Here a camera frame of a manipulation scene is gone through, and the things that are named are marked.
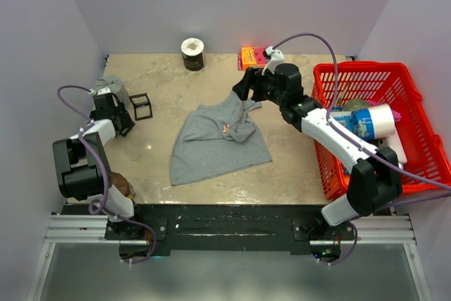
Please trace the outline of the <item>grey sleeveless shirt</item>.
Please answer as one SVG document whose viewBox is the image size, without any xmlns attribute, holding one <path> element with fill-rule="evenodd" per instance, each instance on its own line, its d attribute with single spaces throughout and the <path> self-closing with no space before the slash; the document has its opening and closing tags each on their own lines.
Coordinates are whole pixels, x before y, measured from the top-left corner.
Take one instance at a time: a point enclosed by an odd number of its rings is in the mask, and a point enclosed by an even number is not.
<svg viewBox="0 0 451 301">
<path fill-rule="evenodd" d="M 231 92 L 214 106 L 191 111 L 173 146 L 169 175 L 172 186 L 208 180 L 266 164 L 272 157 L 257 124 L 249 114 L 261 103 L 242 101 Z M 230 133 L 223 133 L 223 126 Z"/>
</svg>

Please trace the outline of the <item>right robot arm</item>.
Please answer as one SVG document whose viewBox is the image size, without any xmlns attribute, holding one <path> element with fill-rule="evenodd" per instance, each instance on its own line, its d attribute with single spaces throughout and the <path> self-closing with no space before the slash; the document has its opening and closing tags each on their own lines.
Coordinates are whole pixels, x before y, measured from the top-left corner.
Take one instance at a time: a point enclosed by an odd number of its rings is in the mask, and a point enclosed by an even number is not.
<svg viewBox="0 0 451 301">
<path fill-rule="evenodd" d="M 323 207 L 322 217 L 314 222 L 319 238 L 331 239 L 341 223 L 368 216 L 401 195 L 396 153 L 389 147 L 374 147 L 330 117 L 319 102 L 304 93 L 296 65 L 282 63 L 273 71 L 248 68 L 233 91 L 241 100 L 276 104 L 286 123 L 320 143 L 350 173 L 347 192 Z"/>
</svg>

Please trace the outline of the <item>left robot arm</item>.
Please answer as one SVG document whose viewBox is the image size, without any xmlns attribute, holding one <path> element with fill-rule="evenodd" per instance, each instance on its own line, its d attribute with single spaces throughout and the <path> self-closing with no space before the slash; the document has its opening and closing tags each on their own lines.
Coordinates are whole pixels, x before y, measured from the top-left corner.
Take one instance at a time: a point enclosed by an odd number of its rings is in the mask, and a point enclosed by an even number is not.
<svg viewBox="0 0 451 301">
<path fill-rule="evenodd" d="M 82 90 L 94 100 L 94 110 L 85 114 L 63 98 L 66 89 Z M 120 223 L 130 239 L 141 238 L 146 231 L 144 219 L 135 215 L 135 203 L 129 193 L 121 192 L 113 182 L 113 172 L 104 145 L 120 135 L 125 137 L 135 123 L 118 96 L 112 92 L 64 85 L 57 96 L 69 109 L 81 115 L 87 124 L 77 134 L 52 145 L 58 188 L 66 199 L 88 201 L 89 213 L 105 213 L 112 223 Z"/>
</svg>

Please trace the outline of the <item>black brooch display case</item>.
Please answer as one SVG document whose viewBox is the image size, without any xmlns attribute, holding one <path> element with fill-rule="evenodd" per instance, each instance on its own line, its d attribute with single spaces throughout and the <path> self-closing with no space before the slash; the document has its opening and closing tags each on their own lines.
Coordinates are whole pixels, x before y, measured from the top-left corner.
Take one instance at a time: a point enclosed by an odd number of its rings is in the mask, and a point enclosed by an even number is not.
<svg viewBox="0 0 451 301">
<path fill-rule="evenodd" d="M 152 103 L 147 93 L 134 94 L 129 96 L 133 107 L 136 121 L 141 121 L 153 117 Z"/>
</svg>

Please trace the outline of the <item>orange pink snack box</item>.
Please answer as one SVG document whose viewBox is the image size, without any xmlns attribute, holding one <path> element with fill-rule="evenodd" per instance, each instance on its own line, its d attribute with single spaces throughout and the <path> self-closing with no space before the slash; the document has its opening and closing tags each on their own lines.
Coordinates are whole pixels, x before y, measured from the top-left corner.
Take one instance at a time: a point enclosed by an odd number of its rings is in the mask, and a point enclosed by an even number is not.
<svg viewBox="0 0 451 301">
<path fill-rule="evenodd" d="M 264 67 L 268 59 L 264 55 L 265 48 L 242 47 L 237 53 L 237 69 L 246 70 L 249 67 Z"/>
</svg>

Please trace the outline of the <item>grey paper roll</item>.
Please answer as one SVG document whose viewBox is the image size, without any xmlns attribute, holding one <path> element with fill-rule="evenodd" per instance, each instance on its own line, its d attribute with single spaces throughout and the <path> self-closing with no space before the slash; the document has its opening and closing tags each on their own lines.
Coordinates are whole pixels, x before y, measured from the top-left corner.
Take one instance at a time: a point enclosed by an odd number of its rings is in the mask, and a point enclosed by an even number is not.
<svg viewBox="0 0 451 301">
<path fill-rule="evenodd" d="M 114 93 L 126 107 L 130 105 L 128 91 L 126 90 L 123 81 L 118 76 L 107 75 L 103 78 L 97 79 L 94 90 L 99 92 L 104 88 L 109 88 L 110 91 Z"/>
</svg>

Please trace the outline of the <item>brown wooden block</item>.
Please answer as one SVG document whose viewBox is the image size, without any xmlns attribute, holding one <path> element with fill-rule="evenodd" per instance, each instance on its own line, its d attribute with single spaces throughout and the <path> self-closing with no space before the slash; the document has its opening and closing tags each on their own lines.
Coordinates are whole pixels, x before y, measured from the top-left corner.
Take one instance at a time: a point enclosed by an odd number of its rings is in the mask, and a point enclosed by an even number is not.
<svg viewBox="0 0 451 301">
<path fill-rule="evenodd" d="M 128 197 L 131 200 L 134 200 L 136 197 L 136 192 L 132 184 L 121 174 L 112 172 L 111 173 L 112 184 L 119 190 L 119 192 Z"/>
</svg>

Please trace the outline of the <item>toilet paper roll black wrapper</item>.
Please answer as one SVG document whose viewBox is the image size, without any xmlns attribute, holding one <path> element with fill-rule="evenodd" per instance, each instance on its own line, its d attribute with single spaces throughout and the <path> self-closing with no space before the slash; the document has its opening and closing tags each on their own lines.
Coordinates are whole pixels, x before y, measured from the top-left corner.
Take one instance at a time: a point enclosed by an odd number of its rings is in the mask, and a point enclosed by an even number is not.
<svg viewBox="0 0 451 301">
<path fill-rule="evenodd" d="M 193 37 L 185 39 L 180 50 L 186 69 L 198 71 L 205 67 L 203 41 Z"/>
</svg>

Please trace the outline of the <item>blue razor package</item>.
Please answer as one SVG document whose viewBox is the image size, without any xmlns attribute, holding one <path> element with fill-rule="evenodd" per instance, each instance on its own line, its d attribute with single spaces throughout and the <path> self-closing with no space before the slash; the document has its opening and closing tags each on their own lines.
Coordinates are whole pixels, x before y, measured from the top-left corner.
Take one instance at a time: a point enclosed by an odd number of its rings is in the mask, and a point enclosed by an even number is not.
<svg viewBox="0 0 451 301">
<path fill-rule="evenodd" d="M 353 132 L 353 125 L 351 122 L 352 112 L 351 111 L 331 111 L 329 114 L 329 119 L 333 119 L 335 124 L 340 124 L 343 128 L 346 128 L 351 133 Z"/>
</svg>

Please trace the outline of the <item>green round fruit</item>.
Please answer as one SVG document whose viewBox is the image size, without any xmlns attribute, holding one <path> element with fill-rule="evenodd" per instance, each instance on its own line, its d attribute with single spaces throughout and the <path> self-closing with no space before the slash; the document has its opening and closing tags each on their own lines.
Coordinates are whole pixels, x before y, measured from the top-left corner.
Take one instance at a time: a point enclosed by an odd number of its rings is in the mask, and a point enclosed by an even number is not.
<svg viewBox="0 0 451 301">
<path fill-rule="evenodd" d="M 344 111 L 357 111 L 360 109 L 367 109 L 371 107 L 371 103 L 363 99 L 351 99 L 343 104 L 342 109 Z"/>
</svg>

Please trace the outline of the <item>blue white wipes roll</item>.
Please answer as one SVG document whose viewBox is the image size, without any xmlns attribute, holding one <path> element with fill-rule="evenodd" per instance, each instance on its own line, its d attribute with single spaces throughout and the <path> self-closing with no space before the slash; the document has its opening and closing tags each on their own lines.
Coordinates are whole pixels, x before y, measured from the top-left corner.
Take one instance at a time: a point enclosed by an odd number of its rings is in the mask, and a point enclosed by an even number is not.
<svg viewBox="0 0 451 301">
<path fill-rule="evenodd" d="M 352 112 L 353 133 L 362 140 L 376 140 L 396 131 L 389 105 L 381 104 Z"/>
</svg>

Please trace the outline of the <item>red plastic basket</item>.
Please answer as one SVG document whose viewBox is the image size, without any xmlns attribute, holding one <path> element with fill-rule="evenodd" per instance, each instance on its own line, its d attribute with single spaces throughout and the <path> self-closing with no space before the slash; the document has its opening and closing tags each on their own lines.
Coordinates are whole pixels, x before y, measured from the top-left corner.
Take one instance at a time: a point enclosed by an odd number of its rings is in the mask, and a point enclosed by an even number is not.
<svg viewBox="0 0 451 301">
<path fill-rule="evenodd" d="M 401 167 L 450 184 L 450 163 L 422 106 L 422 96 L 402 63 L 347 61 L 314 68 L 312 96 L 348 131 L 380 148 L 390 147 Z"/>
</svg>

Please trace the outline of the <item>pink packet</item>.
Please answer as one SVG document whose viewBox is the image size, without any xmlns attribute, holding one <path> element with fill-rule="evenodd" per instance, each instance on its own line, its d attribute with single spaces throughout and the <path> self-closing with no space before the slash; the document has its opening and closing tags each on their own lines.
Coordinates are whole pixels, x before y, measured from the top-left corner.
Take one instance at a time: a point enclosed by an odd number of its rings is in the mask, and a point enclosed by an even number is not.
<svg viewBox="0 0 451 301">
<path fill-rule="evenodd" d="M 401 113 L 399 113 L 398 111 L 392 110 L 392 115 L 393 115 L 395 122 L 401 121 L 401 119 L 402 119 Z"/>
</svg>

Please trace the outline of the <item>white box in basket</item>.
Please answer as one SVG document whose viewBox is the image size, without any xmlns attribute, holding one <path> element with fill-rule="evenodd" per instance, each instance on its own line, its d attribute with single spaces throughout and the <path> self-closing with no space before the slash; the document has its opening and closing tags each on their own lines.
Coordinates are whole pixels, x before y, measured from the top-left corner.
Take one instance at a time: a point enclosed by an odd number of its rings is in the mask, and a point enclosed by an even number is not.
<svg viewBox="0 0 451 301">
<path fill-rule="evenodd" d="M 405 165 L 407 163 L 407 155 L 404 151 L 404 147 L 402 146 L 402 142 L 397 131 L 395 131 L 392 135 L 379 139 L 378 147 L 380 149 L 386 147 L 391 148 L 396 153 L 400 164 Z"/>
</svg>

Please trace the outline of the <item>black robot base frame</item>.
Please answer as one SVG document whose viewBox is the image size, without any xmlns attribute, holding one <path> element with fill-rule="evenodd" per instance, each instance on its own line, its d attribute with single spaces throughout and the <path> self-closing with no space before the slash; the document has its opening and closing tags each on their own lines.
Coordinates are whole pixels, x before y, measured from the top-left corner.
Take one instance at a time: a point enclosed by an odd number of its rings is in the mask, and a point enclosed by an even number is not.
<svg viewBox="0 0 451 301">
<path fill-rule="evenodd" d="M 329 226 L 319 205 L 138 204 L 137 225 L 107 223 L 105 238 L 120 242 L 122 257 L 155 256 L 176 250 L 262 251 L 310 254 L 322 242 L 318 257 L 340 254 L 356 238 L 349 221 Z"/>
</svg>

